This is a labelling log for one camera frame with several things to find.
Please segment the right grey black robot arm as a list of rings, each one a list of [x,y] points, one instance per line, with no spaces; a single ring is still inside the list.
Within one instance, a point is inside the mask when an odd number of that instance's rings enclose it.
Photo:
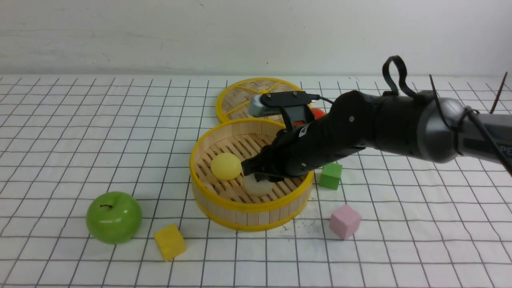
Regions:
[[[253,117],[282,115],[285,128],[258,155],[242,162],[244,175],[280,182],[336,162],[365,148],[446,163],[468,156],[511,172],[511,116],[481,114],[426,90],[412,96],[371,96],[352,90],[315,119],[317,94],[263,93],[252,98]]]

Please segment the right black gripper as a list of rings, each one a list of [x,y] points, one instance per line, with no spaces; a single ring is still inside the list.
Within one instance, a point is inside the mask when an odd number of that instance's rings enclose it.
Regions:
[[[363,124],[353,116],[324,116],[280,130],[270,145],[242,162],[245,176],[275,183],[303,176],[362,150]]]

